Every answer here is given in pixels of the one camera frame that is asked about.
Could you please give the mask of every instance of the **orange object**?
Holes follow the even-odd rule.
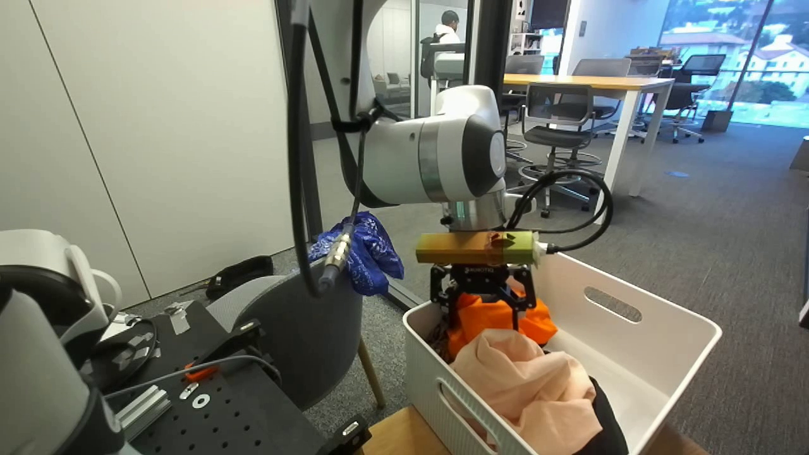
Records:
[[[474,341],[487,329],[513,329],[511,306],[507,301],[483,301],[477,294],[461,294],[456,305],[458,327],[447,334],[447,351],[456,355]],[[518,321],[521,334],[536,344],[550,344],[556,334],[550,306],[536,300],[536,306],[530,310]]]

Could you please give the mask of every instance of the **white table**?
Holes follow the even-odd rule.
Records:
[[[655,153],[655,138],[661,133],[664,111],[667,96],[674,92],[674,78],[631,78],[631,76],[532,76],[532,75],[507,75],[507,87],[550,87],[550,85],[573,85],[573,87],[593,87],[595,94],[623,96],[621,123],[613,140],[605,183],[609,191],[617,186],[617,173],[628,150],[628,140],[646,94],[657,94],[655,116],[651,119],[646,153],[631,176],[631,195],[638,197],[643,187],[640,171],[646,168],[646,157]]]

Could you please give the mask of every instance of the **black chair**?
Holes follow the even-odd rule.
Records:
[[[689,129],[689,119],[698,111],[698,94],[708,87],[693,85],[693,76],[719,76],[726,64],[726,53],[695,53],[690,56],[679,72],[664,72],[661,76],[675,78],[675,87],[667,96],[665,111],[674,115],[674,144],[681,142],[681,138],[693,138],[698,144],[707,142],[707,138],[695,129]]]
[[[574,76],[631,76],[631,72],[631,59],[581,59]],[[621,111],[621,100],[598,96],[593,111],[595,123],[608,123]]]
[[[327,297],[310,297],[298,274],[248,282],[214,301],[211,313],[226,332],[254,318],[263,336],[258,350],[270,355],[282,373],[279,388],[310,411],[325,399],[360,358],[378,408],[386,408],[383,388],[363,341],[363,297],[349,278],[339,278]]]
[[[521,178],[540,178],[540,173],[570,171],[570,163],[578,163],[579,150],[588,150],[593,142],[593,88],[573,87],[573,85],[541,85],[530,88],[530,100],[525,107],[525,140],[530,144],[552,148],[547,166],[525,166]],[[568,195],[581,203],[581,210],[589,210],[593,193],[578,193],[570,187],[573,183],[562,183],[552,187],[559,195]],[[552,212],[552,193],[544,193],[547,217]]]

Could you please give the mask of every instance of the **white plastic bin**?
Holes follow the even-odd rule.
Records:
[[[552,351],[574,355],[605,388],[631,454],[640,454],[681,399],[722,329],[700,313],[652,297],[570,255],[550,255],[536,294],[552,306],[559,334]],[[461,377],[428,346],[437,305],[406,313],[408,392],[437,437],[463,455],[532,454]]]

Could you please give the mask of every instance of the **gray carpet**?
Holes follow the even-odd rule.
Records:
[[[796,327],[809,178],[789,173],[803,138],[794,129],[731,128],[707,144],[661,142],[648,159],[643,197],[621,195],[609,233],[574,254],[724,327],[722,344],[670,416],[710,454],[809,450],[809,332]],[[428,268],[413,263],[413,246],[421,233],[441,230],[441,207],[378,212],[408,262],[408,288],[428,297]],[[398,408],[406,377],[401,313],[370,301],[364,327]],[[355,369],[315,420],[329,427],[348,408],[370,406]]]

